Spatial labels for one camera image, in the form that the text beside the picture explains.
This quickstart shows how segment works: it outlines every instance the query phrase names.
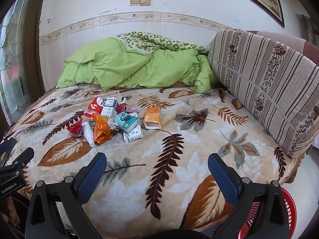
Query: white bottle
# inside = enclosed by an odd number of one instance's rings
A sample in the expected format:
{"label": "white bottle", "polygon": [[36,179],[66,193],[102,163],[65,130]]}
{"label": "white bottle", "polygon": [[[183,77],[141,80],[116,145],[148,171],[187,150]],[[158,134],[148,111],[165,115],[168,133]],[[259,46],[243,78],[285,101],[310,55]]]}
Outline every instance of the white bottle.
{"label": "white bottle", "polygon": [[87,142],[90,144],[90,147],[95,147],[94,134],[89,122],[82,123],[82,128],[83,128],[83,135],[85,139],[87,140]]}

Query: human hand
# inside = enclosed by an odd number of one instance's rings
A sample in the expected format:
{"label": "human hand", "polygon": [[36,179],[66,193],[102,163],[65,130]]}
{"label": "human hand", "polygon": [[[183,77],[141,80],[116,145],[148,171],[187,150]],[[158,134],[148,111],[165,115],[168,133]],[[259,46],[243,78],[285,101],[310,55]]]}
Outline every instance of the human hand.
{"label": "human hand", "polygon": [[18,214],[16,212],[16,208],[14,207],[14,203],[13,203],[13,200],[11,197],[7,197],[6,199],[4,199],[3,201],[1,201],[0,203],[2,205],[2,208],[4,209],[8,209],[9,213],[4,214],[4,213],[1,213],[1,216],[3,218],[3,220],[8,223],[10,222],[12,225],[14,226],[18,226],[20,224],[20,219],[18,217]]}

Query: pillow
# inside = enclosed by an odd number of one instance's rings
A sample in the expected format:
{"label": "pillow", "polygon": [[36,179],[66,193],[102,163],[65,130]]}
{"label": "pillow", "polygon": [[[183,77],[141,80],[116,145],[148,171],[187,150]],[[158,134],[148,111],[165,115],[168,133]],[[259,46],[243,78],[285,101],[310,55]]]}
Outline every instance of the pillow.
{"label": "pillow", "polygon": [[241,30],[221,30],[209,62],[220,82],[296,158],[319,130],[319,68],[275,40]]}

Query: metal screw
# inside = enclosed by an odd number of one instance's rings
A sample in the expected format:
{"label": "metal screw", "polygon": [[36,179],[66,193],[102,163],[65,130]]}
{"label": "metal screw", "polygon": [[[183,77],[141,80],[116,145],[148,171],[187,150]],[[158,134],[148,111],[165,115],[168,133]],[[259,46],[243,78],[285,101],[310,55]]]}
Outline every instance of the metal screw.
{"label": "metal screw", "polygon": [[278,181],[272,181],[272,185],[274,185],[275,187],[279,186],[279,182]]}
{"label": "metal screw", "polygon": [[68,176],[68,177],[65,178],[65,182],[66,183],[70,183],[72,181],[73,181],[73,177],[72,176]]}
{"label": "metal screw", "polygon": [[250,178],[248,177],[243,177],[241,180],[243,181],[243,183],[247,183],[247,184],[251,182]]}
{"label": "metal screw", "polygon": [[37,181],[37,183],[36,183],[36,185],[37,185],[38,187],[41,187],[42,184],[43,184],[43,181]]}

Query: blue gripper pad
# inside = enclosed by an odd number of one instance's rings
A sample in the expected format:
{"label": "blue gripper pad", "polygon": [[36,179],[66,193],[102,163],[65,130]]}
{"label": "blue gripper pad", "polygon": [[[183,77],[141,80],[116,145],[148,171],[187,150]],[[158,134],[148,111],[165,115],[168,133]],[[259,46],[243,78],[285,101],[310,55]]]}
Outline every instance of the blue gripper pad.
{"label": "blue gripper pad", "polygon": [[106,156],[105,154],[101,154],[78,186],[77,193],[79,204],[85,204],[89,201],[105,171],[105,168]]}
{"label": "blue gripper pad", "polygon": [[0,156],[4,154],[5,151],[9,150],[11,143],[9,140],[5,140],[2,144],[0,144]]}
{"label": "blue gripper pad", "polygon": [[238,188],[214,155],[210,155],[208,158],[208,169],[226,201],[234,206],[237,205],[239,200]]}

